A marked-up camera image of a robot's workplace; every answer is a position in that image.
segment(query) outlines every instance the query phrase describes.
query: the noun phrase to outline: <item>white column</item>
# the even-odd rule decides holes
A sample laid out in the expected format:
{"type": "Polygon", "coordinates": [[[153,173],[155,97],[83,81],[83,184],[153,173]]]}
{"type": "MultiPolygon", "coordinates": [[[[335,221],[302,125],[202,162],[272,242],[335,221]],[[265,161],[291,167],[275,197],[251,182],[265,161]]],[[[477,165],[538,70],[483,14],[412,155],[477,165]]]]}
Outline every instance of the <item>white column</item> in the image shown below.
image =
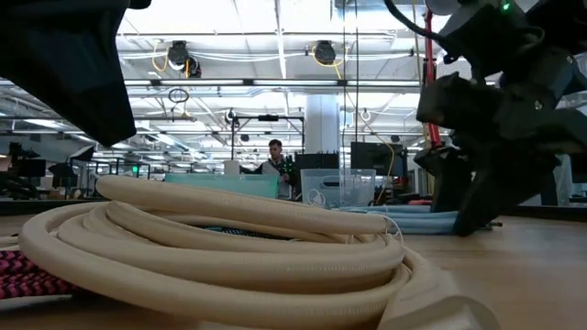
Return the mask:
{"type": "Polygon", "coordinates": [[[337,94],[305,98],[305,153],[338,152],[340,145],[337,94]]]}

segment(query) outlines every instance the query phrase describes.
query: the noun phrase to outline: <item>workbench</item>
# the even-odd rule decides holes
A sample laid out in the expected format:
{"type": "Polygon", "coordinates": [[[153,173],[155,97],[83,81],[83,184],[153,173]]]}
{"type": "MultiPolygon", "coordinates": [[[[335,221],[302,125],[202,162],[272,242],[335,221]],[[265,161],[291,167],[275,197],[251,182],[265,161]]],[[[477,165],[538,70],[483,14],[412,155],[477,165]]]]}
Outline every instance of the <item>workbench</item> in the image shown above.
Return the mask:
{"type": "MultiPolygon", "coordinates": [[[[0,217],[0,236],[29,215],[0,217]]],[[[503,329],[584,329],[587,224],[502,217],[504,227],[462,238],[406,236],[405,244],[486,292],[503,329]]],[[[101,297],[0,301],[0,329],[235,330],[101,297]]]]}

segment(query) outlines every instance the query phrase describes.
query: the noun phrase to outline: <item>ceiling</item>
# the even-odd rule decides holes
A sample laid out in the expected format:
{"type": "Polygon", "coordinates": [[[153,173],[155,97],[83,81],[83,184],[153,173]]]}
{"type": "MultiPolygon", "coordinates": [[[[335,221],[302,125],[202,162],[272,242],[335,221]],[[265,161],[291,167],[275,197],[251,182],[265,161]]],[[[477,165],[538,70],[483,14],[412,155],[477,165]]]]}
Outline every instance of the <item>ceiling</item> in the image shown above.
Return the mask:
{"type": "MultiPolygon", "coordinates": [[[[535,2],[517,1],[523,8],[535,2]]],[[[423,2],[416,1],[414,7],[411,3],[396,1],[405,15],[415,17],[415,22],[423,26],[423,2]]],[[[440,30],[447,19],[436,16],[433,30],[440,30]]],[[[308,94],[338,95],[340,123],[346,128],[344,146],[354,140],[355,129],[360,140],[377,141],[362,120],[355,127],[353,115],[344,115],[343,110],[347,114],[355,111],[354,104],[382,138],[389,140],[390,135],[399,135],[410,148],[417,148],[421,141],[422,125],[415,120],[415,108],[421,74],[418,63],[422,58],[416,55],[418,51],[423,55],[424,41],[420,38],[416,45],[414,34],[392,18],[383,1],[156,0],[145,10],[128,10],[118,30],[116,45],[125,78],[183,79],[180,72],[165,64],[166,49],[174,40],[187,41],[191,55],[202,69],[202,79],[346,79],[411,84],[350,86],[346,96],[345,90],[336,87],[186,86],[181,88],[190,97],[183,104],[175,104],[168,97],[175,87],[153,87],[148,82],[129,86],[129,100],[141,133],[110,150],[100,148],[103,152],[97,155],[98,159],[121,157],[121,153],[133,150],[141,155],[140,160],[153,166],[167,160],[180,164],[196,161],[202,171],[220,170],[222,160],[230,158],[230,126],[225,121],[228,110],[237,116],[303,117],[308,94]],[[347,1],[344,14],[343,1],[347,1]],[[312,50],[319,40],[332,41],[340,63],[338,72],[334,67],[316,63],[312,50]]],[[[441,58],[442,49],[435,45],[433,53],[441,58]]],[[[460,76],[470,77],[468,63],[461,60],[451,65],[439,60],[437,72],[439,76],[459,72],[460,76]]],[[[55,120],[57,115],[46,105],[17,87],[0,82],[0,92],[5,97],[0,102],[6,105],[0,104],[2,114],[50,118],[15,122],[12,130],[42,130],[42,134],[68,131],[74,138],[92,143],[74,126],[55,120]]],[[[287,153],[301,151],[298,130],[301,126],[296,120],[251,120],[236,137],[237,158],[247,166],[259,164],[266,159],[267,144],[272,138],[281,139],[287,153]],[[244,134],[249,136],[247,142],[240,138],[244,134]]]]}

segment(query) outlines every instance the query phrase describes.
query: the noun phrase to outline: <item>metal frame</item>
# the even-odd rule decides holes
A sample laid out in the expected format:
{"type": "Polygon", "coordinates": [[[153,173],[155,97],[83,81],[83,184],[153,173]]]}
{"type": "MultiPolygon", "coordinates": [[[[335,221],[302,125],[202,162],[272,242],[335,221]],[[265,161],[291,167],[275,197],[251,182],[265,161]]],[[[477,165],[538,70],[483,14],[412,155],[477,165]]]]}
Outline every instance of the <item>metal frame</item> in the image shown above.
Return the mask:
{"type": "MultiPolygon", "coordinates": [[[[251,120],[256,119],[259,121],[263,121],[262,118],[265,117],[265,115],[235,115],[232,117],[232,120],[230,121],[230,139],[231,139],[231,143],[230,143],[230,159],[234,160],[235,159],[235,135],[243,128],[245,127],[251,120]],[[240,126],[238,127],[238,130],[235,131],[235,122],[239,119],[244,119],[245,122],[240,124],[240,126]]],[[[277,120],[285,120],[286,122],[288,122],[289,124],[292,124],[292,119],[295,120],[299,120],[302,122],[302,130],[300,131],[298,128],[295,127],[295,125],[292,124],[293,129],[302,136],[302,153],[304,153],[304,149],[305,149],[305,118],[300,117],[300,116],[288,116],[288,115],[277,115],[277,116],[273,116],[277,117],[277,120]]],[[[263,135],[272,135],[271,131],[267,131],[267,132],[263,132],[263,135]]]]}

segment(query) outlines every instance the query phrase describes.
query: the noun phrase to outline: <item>teal box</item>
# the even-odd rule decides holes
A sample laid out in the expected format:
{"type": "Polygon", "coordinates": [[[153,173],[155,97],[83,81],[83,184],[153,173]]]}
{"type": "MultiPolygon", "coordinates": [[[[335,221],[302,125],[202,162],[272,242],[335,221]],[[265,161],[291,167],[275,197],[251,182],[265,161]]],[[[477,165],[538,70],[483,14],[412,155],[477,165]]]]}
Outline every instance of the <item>teal box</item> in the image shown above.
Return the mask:
{"type": "Polygon", "coordinates": [[[199,173],[166,173],[165,181],[198,188],[218,189],[232,193],[277,198],[277,175],[224,175],[199,173]]]}

